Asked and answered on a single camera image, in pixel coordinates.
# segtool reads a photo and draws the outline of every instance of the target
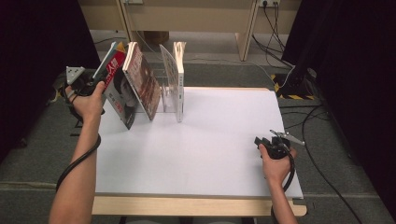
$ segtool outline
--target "book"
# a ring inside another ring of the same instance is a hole
[[[168,77],[168,88],[171,95],[171,104],[176,113],[177,122],[183,120],[184,105],[184,66],[183,55],[186,42],[175,42],[173,45],[173,55],[160,45],[163,56],[165,72]]]
[[[138,104],[134,91],[122,71],[125,59],[126,50],[122,42],[111,43],[109,51],[96,69],[93,78],[106,78],[104,95],[129,130],[134,123]]]
[[[137,42],[128,43],[122,71],[149,120],[153,120],[161,100],[161,87]]]

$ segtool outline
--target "controller cable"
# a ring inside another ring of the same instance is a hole
[[[305,124],[308,121],[309,117],[311,116],[311,114],[314,113],[315,110],[317,110],[318,108],[320,108],[322,105],[317,105],[315,106],[309,113],[308,115],[305,117],[304,121],[303,121],[303,127],[302,127],[302,135],[303,135],[303,141],[305,142],[305,149],[306,152],[308,154],[309,159],[312,161],[313,165],[315,166],[315,168],[317,169],[317,171],[319,172],[319,174],[322,176],[322,178],[324,179],[324,181],[326,181],[326,183],[334,190],[334,192],[338,195],[338,197],[344,202],[344,204],[346,205],[346,207],[349,209],[349,211],[352,213],[352,215],[356,218],[356,220],[359,223],[362,223],[361,219],[359,218],[358,214],[356,214],[356,212],[353,210],[352,206],[347,202],[347,200],[343,197],[343,195],[337,190],[337,188],[330,182],[330,180],[320,171],[317,163],[315,162],[311,151],[308,148],[308,145],[306,144],[306,140],[305,140]]]
[[[290,174],[289,174],[289,178],[288,178],[288,181],[286,182],[285,186],[283,186],[283,191],[286,192],[286,190],[289,188],[289,186],[290,186],[290,184],[291,184],[291,181],[292,181],[293,178],[294,178],[294,174],[295,174],[295,163],[294,163],[294,158],[293,158],[293,156],[290,154],[289,148],[288,148],[284,143],[282,143],[282,138],[281,138],[281,137],[278,137],[278,138],[279,138],[279,140],[280,140],[280,142],[281,142],[280,145],[285,149],[286,154],[288,155],[289,160],[290,160]],[[277,222],[277,219],[276,219],[276,216],[275,216],[275,212],[274,212],[274,207],[273,207],[273,206],[271,206],[271,217],[272,217],[273,223],[274,223],[274,224],[277,224],[278,222]]]
[[[76,97],[73,98],[73,100],[70,102],[69,98],[67,97],[66,94],[66,87],[67,83],[65,82],[63,87],[62,87],[62,91],[63,91],[63,96],[64,96],[64,100],[66,101],[66,104],[69,106],[70,112],[72,113],[72,115],[74,115],[79,121],[83,122],[82,116],[80,116],[76,109],[73,107],[73,101],[78,97],[81,96],[80,94],[78,94],[78,92],[76,91]],[[76,159],[75,161],[73,161],[72,163],[70,163],[66,169],[64,169],[64,172],[61,174],[61,176],[59,176],[58,182],[56,184],[56,191],[58,191],[59,187],[61,186],[62,182],[64,181],[64,179],[67,177],[67,175],[74,169],[76,168],[76,166],[78,166],[82,161],[85,161],[89,156],[91,156],[91,154],[100,146],[101,143],[101,137],[100,134],[98,134],[98,138],[96,140],[95,145],[93,145],[93,147],[88,150],[86,153],[84,153],[82,156],[80,156],[78,159]]]

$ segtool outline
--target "table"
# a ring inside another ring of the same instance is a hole
[[[254,138],[283,132],[275,93],[186,88],[184,119],[136,115],[128,131],[105,104],[93,213],[125,216],[270,216],[269,189]],[[298,176],[287,191],[306,213]]]

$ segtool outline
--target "white book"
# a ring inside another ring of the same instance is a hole
[[[175,42],[173,46],[173,55],[163,46],[160,45],[168,77],[168,88],[172,98],[172,105],[176,113],[177,122],[183,120],[184,105],[184,67],[183,54],[186,42]]]

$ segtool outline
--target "white table surface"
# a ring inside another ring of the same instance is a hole
[[[193,197],[269,197],[256,136],[283,132],[273,91],[185,89],[184,119],[138,113],[127,130],[105,103],[96,193]],[[287,190],[303,198],[297,174]]]

